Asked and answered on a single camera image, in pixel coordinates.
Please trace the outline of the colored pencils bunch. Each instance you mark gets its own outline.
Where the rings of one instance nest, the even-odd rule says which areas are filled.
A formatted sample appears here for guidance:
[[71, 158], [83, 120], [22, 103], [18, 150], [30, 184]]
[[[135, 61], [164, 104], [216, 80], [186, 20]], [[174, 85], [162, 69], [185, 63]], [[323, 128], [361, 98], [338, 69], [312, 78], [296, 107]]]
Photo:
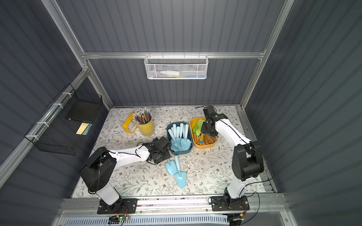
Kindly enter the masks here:
[[133, 119], [140, 125], [145, 125], [152, 120], [152, 113], [149, 108], [138, 108], [133, 113]]

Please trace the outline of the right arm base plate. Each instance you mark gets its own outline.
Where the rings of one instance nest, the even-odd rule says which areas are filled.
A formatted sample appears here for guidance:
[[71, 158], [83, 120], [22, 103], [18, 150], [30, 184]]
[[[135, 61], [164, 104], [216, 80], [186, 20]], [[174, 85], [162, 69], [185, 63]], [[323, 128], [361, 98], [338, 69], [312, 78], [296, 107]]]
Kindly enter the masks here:
[[250, 210], [248, 198], [245, 195], [236, 199], [231, 199], [226, 196], [211, 196], [208, 202], [213, 211], [247, 212]]

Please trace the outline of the blue shovel cluster back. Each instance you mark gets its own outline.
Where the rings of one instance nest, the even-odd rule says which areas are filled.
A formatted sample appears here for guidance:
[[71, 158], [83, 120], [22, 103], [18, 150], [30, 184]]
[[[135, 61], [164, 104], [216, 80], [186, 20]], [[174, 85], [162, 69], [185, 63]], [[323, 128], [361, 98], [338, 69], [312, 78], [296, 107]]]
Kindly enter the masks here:
[[183, 151], [188, 151], [191, 146], [191, 141], [188, 139], [189, 125], [185, 124], [183, 129], [183, 139], [181, 140], [181, 147]]

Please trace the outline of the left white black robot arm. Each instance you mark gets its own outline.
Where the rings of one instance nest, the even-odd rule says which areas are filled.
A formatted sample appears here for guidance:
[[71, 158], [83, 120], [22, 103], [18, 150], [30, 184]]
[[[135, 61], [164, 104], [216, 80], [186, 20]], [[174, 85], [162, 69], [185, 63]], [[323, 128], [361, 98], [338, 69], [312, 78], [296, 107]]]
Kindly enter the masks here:
[[110, 182], [113, 172], [125, 165], [147, 162], [157, 165], [170, 156], [171, 142], [167, 138], [155, 138], [151, 142], [140, 142], [136, 147], [123, 150], [98, 148], [85, 162], [80, 176], [90, 194], [96, 194], [105, 204], [112, 206], [121, 200], [120, 194]]

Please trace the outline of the yellow storage box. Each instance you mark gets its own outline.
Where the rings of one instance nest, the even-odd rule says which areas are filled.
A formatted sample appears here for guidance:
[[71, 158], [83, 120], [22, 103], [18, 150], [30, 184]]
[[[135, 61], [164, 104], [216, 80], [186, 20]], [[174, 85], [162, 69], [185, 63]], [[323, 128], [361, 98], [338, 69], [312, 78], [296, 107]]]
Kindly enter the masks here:
[[211, 136], [205, 135], [203, 133], [201, 133], [200, 136], [196, 136], [196, 134], [192, 132], [192, 129], [193, 129], [194, 125], [197, 123], [197, 121], [199, 119], [204, 119], [205, 120], [205, 117], [194, 118], [189, 122], [192, 142], [195, 145], [195, 147], [198, 148], [198, 149], [211, 148], [217, 142], [216, 137], [211, 137]]

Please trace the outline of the blue shovel mid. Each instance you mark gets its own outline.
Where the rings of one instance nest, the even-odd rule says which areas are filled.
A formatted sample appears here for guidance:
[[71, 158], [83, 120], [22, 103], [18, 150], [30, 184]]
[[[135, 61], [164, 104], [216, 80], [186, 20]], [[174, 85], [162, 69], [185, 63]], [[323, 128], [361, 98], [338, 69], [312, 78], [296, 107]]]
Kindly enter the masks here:
[[177, 126], [177, 130], [178, 130], [178, 137], [180, 139], [182, 139], [183, 138], [183, 132], [184, 132], [184, 124], [180, 123], [180, 125]]

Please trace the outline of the green shovel wooden handle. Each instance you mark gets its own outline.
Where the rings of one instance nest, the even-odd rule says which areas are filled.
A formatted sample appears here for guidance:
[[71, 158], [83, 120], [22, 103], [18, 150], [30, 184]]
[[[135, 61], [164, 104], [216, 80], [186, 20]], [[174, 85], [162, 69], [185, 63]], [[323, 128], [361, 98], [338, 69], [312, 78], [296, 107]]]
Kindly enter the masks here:
[[199, 129], [199, 125], [196, 123], [192, 129], [192, 132], [196, 134], [196, 136], [200, 135], [200, 129]]

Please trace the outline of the blue shovel cluster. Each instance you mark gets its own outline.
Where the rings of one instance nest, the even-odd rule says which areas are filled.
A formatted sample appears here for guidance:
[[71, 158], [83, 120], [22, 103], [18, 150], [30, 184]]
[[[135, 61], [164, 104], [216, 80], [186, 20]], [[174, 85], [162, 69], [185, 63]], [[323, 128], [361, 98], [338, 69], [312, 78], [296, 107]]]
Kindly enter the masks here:
[[165, 169], [169, 175], [175, 175], [178, 171], [176, 162], [174, 160], [170, 161], [168, 159], [167, 163], [165, 164]]
[[183, 139], [181, 140], [181, 147], [183, 151], [188, 151], [191, 146], [191, 141], [188, 139], [189, 125], [185, 124], [183, 129]]

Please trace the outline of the yellow sticky notes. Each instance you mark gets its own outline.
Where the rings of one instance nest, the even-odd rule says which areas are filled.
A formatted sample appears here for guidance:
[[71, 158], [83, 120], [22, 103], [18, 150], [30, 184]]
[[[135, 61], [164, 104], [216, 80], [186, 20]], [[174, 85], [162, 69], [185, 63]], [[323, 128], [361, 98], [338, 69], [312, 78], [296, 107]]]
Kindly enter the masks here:
[[86, 131], [88, 125], [89, 125], [88, 123], [84, 123], [84, 122], [81, 123], [81, 125], [80, 125], [80, 127], [78, 128], [76, 134], [77, 134], [77, 135], [82, 135], [82, 134], [84, 134], [84, 132]]

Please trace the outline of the white bottle in basket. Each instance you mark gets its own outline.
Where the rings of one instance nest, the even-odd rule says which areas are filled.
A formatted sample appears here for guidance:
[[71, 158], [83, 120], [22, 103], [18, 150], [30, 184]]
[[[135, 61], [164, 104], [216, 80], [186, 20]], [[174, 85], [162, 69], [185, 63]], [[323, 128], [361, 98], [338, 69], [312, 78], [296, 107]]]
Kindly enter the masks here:
[[169, 77], [179, 77], [180, 76], [179, 71], [166, 70], [166, 71], [160, 71], [160, 73], [163, 74], [164, 76], [169, 76]]

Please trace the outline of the black notebook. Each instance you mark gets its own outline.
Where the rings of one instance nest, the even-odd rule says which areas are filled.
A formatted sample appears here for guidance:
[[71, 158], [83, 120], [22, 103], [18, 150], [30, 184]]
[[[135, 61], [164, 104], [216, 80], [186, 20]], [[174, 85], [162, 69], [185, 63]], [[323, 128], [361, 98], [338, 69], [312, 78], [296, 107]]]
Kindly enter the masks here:
[[77, 100], [66, 114], [68, 120], [92, 123], [99, 110], [99, 104], [88, 101]]

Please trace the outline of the teal storage box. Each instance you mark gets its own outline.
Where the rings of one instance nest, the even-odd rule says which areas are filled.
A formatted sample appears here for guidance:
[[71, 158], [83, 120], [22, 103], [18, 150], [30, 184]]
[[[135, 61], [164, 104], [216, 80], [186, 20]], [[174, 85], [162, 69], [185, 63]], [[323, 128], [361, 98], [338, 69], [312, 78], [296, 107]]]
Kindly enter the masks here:
[[174, 122], [167, 126], [167, 139], [171, 142], [171, 153], [188, 154], [193, 148], [190, 127], [186, 122]]

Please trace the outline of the floral table mat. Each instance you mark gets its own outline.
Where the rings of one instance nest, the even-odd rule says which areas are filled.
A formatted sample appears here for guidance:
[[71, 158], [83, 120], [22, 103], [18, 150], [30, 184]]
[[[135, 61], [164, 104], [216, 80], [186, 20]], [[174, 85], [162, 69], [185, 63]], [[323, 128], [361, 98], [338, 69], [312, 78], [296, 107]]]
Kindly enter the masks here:
[[[236, 106], [217, 106], [218, 113], [225, 114], [239, 132], [245, 134], [241, 126]], [[113, 108], [107, 115], [92, 153], [99, 147], [121, 150], [137, 146], [141, 141], [150, 142], [155, 137], [168, 135], [166, 128], [178, 121], [189, 123], [194, 118], [203, 117], [202, 108], [195, 107], [158, 107], [150, 108], [154, 117], [155, 133], [151, 137], [143, 136], [139, 130], [128, 134], [122, 124], [135, 108]], [[229, 143], [219, 135], [211, 148], [198, 149], [179, 157], [182, 170], [187, 174], [187, 185], [178, 187], [173, 176], [168, 175], [165, 162], [152, 165], [137, 162], [115, 169], [110, 182], [121, 196], [166, 196], [166, 195], [212, 195], [223, 194], [231, 182], [232, 149]], [[270, 182], [247, 186], [246, 193], [273, 192]], [[72, 198], [95, 197], [80, 178]]]

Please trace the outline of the green shovel blue-tip yellow handle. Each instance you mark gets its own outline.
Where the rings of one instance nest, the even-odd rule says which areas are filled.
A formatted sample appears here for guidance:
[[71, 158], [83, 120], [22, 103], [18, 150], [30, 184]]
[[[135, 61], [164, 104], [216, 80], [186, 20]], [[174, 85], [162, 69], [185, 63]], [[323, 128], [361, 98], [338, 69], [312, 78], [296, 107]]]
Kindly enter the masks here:
[[200, 129], [200, 135], [201, 135], [201, 128], [202, 128], [202, 125], [203, 125], [204, 122], [205, 122], [204, 119], [199, 119], [199, 120], [197, 121], [197, 124], [199, 125], [199, 129]]

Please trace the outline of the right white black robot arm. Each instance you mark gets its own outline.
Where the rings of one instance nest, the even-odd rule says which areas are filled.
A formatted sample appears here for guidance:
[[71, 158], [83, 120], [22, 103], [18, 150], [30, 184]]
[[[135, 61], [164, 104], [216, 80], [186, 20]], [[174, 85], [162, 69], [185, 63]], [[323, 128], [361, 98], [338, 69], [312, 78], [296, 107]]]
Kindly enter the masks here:
[[221, 135], [233, 151], [233, 178], [225, 191], [225, 198], [237, 200], [244, 195], [245, 187], [254, 183], [254, 179], [264, 171], [264, 159], [261, 147], [239, 132], [225, 114], [220, 114], [212, 105], [203, 106], [206, 121], [201, 132], [215, 137]]

